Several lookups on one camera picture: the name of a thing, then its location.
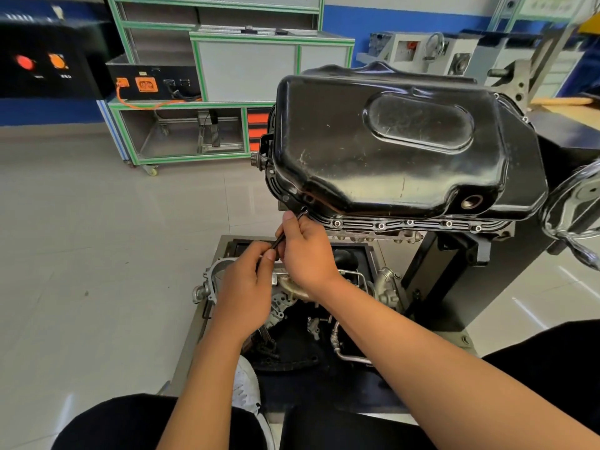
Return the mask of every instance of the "metal handwheel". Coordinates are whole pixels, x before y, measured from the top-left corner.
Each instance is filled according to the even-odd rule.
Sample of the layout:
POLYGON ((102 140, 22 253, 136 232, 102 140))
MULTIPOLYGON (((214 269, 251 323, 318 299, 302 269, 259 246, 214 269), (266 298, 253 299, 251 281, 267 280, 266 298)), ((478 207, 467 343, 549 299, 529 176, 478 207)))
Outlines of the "metal handwheel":
POLYGON ((577 240, 597 237, 600 235, 600 226, 581 233, 569 232, 569 229, 577 220, 575 212, 579 205, 592 204, 599 198, 600 160, 597 160, 575 172, 553 190, 539 213, 544 233, 555 240, 564 242, 579 262, 597 271, 600 271, 600 257, 578 243, 577 240), (554 227, 550 219, 559 203, 562 203, 562 211, 559 222, 554 227))

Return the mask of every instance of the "caster wheel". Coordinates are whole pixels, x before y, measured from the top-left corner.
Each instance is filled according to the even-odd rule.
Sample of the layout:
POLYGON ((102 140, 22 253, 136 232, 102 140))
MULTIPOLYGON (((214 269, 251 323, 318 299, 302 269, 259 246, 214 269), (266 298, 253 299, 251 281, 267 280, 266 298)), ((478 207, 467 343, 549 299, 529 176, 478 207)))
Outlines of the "caster wheel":
POLYGON ((146 173, 148 175, 150 175, 151 177, 155 177, 156 175, 158 175, 158 166, 142 166, 142 168, 146 171, 146 173))

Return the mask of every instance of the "orange drawer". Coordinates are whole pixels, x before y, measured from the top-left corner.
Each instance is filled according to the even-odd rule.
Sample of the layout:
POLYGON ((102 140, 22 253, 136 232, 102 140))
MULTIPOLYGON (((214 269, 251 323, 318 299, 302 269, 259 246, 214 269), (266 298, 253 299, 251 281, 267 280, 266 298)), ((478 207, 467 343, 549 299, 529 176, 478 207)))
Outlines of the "orange drawer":
POLYGON ((266 123, 269 119, 268 113, 249 113, 248 123, 266 123))
POLYGON ((250 138, 260 137, 261 135, 266 134, 266 128, 249 129, 248 134, 250 135, 250 138))

